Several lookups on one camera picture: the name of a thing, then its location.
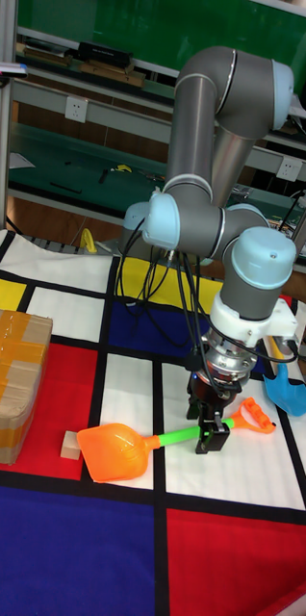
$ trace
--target blue toy shovel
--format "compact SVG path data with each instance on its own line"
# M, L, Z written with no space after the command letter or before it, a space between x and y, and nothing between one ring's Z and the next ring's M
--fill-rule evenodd
M278 349L272 338L269 339L271 352L277 359L284 355ZM289 415L300 417L306 413L306 385L293 382L288 376L286 364L277 364L277 375L274 378L264 376L268 397Z

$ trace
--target yellow square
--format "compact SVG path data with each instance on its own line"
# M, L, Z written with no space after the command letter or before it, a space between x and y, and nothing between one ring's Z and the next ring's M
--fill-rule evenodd
M0 309L17 310L27 285L0 279Z
M144 277L147 274L149 264L141 259L127 258L123 267L123 291L125 295L129 297L138 297L140 290L142 289ZM154 278L153 289L159 285L162 280L166 268L164 266L157 266L156 275ZM188 310L191 309L190 291L187 277L182 273L183 288L185 291ZM200 280L200 303L205 310L209 313L213 300L218 291L222 287L221 282L215 282L213 280L206 280L201 278ZM118 284L118 294L121 295L120 284ZM170 306L176 306L182 308L182 301L179 293L177 271L171 268L166 276L166 279L162 286L155 293L150 301L157 304L169 304Z

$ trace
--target light blue joint cap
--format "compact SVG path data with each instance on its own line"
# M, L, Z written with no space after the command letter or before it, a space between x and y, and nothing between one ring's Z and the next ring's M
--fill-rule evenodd
M266 227L245 229L231 260L237 275L258 289L277 289L289 279L296 248L283 233Z
M140 201L140 203L133 203L131 205L124 217L123 227L124 229L130 229L130 231L134 231L138 226L140 220L146 218L149 212L149 203L148 201Z
M286 64L272 60L274 87L273 130L278 130L287 119L293 96L293 72Z
M268 224L268 220L265 218L264 214L260 212L260 210L256 208L255 205L251 205L251 203L237 203L236 205L230 205L230 207L226 208L227 212L230 212L232 210L249 210L249 212L254 212L258 216L260 216L260 218L263 218L264 221Z
M142 228L142 237L159 248L173 250L180 238L180 217L171 194L155 192L149 200L149 214Z

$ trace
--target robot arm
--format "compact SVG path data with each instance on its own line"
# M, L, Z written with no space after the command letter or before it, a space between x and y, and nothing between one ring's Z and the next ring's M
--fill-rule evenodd
M221 449L223 408L249 378L258 341L292 338L297 326L279 299L293 268L293 242L250 205L224 209L254 142L282 126L292 95L287 66L225 47L196 54L176 83L166 184L150 199L142 236L225 265L204 339L206 367L191 375L188 388L189 417L201 428L198 453Z

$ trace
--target electrical outlet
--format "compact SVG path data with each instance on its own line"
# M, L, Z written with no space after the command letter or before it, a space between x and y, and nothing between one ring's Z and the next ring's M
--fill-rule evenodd
M277 171L276 177L288 182L294 182L302 169L302 161L298 158L283 158L282 164Z
M75 122L86 122L88 100L77 96L68 96L66 99L65 117Z

